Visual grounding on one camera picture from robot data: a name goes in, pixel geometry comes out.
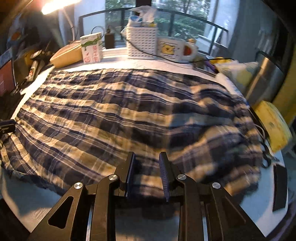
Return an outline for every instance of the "stainless steel trash can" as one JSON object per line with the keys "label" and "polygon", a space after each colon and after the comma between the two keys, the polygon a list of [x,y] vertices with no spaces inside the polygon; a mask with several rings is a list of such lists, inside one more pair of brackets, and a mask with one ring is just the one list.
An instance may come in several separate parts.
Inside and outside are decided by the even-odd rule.
{"label": "stainless steel trash can", "polygon": [[245,98],[252,108],[262,101],[272,102],[284,81],[284,73],[268,54],[256,54],[258,69],[252,77]]}

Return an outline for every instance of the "clutter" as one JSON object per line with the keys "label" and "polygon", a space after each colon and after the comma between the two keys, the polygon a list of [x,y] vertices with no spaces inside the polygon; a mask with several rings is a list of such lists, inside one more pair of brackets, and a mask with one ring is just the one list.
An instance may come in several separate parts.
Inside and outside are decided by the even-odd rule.
{"label": "clutter", "polygon": [[204,60],[206,60],[205,56],[200,53],[197,53],[195,58],[193,59],[193,63],[192,63],[193,67],[199,68],[199,69],[204,69],[205,68]]}
{"label": "clutter", "polygon": [[50,59],[50,62],[59,69],[76,63],[80,60],[82,60],[82,51],[81,43],[78,40],[57,51],[56,54]]}
{"label": "clutter", "polygon": [[153,55],[157,54],[158,29],[153,21],[157,9],[151,6],[140,6],[130,10],[139,12],[140,16],[130,16],[127,26],[121,31],[121,35],[127,39],[128,58],[155,59]]}
{"label": "clutter", "polygon": [[209,67],[211,71],[213,71],[215,74],[219,73],[219,71],[216,69],[215,65],[213,65],[209,60],[205,61],[205,66]]}
{"label": "clutter", "polygon": [[277,108],[267,101],[261,101],[255,109],[257,116],[268,133],[268,141],[274,153],[283,149],[292,134]]}
{"label": "clutter", "polygon": [[274,203],[272,211],[286,207],[288,191],[288,172],[280,164],[274,165]]}
{"label": "clutter", "polygon": [[53,55],[53,52],[43,50],[39,50],[31,55],[30,59],[33,60],[33,64],[27,77],[28,82],[32,82],[36,79],[41,69],[49,63]]}
{"label": "clutter", "polygon": [[231,59],[224,59],[223,57],[216,57],[213,60],[210,60],[211,64],[226,64],[226,63],[230,63],[233,62],[233,60]]}
{"label": "clutter", "polygon": [[115,36],[114,36],[114,33],[111,33],[110,28],[107,28],[105,33],[105,48],[106,49],[115,48]]}
{"label": "clutter", "polygon": [[102,37],[104,33],[95,33],[80,37],[83,62],[85,64],[101,62],[103,58]]}
{"label": "clutter", "polygon": [[280,162],[280,160],[274,154],[272,154],[272,152],[268,148],[268,145],[265,144],[264,141],[260,142],[260,144],[263,147],[261,149],[263,151],[263,159],[264,160],[262,161],[262,167],[264,169],[269,168],[271,166],[271,164],[273,164],[273,163],[279,163]]}
{"label": "clutter", "polygon": [[38,50],[38,45],[30,46],[20,52],[17,59],[13,62],[15,81],[23,83],[29,74],[33,60],[30,58]]}
{"label": "clutter", "polygon": [[174,37],[158,38],[158,55],[174,61],[192,61],[198,48],[192,42]]}

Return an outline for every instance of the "plastic bag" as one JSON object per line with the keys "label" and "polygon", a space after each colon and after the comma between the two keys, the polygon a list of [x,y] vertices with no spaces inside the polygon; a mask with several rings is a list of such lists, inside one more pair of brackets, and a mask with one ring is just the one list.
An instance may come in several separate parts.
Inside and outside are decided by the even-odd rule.
{"label": "plastic bag", "polygon": [[135,11],[140,13],[140,17],[143,18],[143,22],[152,23],[154,22],[154,18],[156,16],[157,8],[152,6],[140,6],[134,7],[130,9],[131,11]]}

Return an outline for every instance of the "white plastic basket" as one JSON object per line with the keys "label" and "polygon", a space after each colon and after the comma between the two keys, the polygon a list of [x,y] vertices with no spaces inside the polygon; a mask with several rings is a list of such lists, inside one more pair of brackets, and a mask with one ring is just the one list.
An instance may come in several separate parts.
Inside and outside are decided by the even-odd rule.
{"label": "white plastic basket", "polygon": [[[158,28],[153,27],[126,27],[126,39],[131,41],[138,49],[146,53],[156,54]],[[126,43],[128,58],[155,59],[155,56],[142,53],[129,42]]]}

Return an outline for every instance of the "plaid blanket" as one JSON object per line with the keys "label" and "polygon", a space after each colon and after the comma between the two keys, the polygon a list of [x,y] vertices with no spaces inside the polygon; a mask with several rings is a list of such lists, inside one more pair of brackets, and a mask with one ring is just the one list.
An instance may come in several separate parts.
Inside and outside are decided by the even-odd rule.
{"label": "plaid blanket", "polygon": [[245,99],[196,76],[157,70],[53,71],[2,137],[2,166],[64,194],[136,154],[132,192],[163,197],[158,156],[229,192],[259,179],[262,152]]}

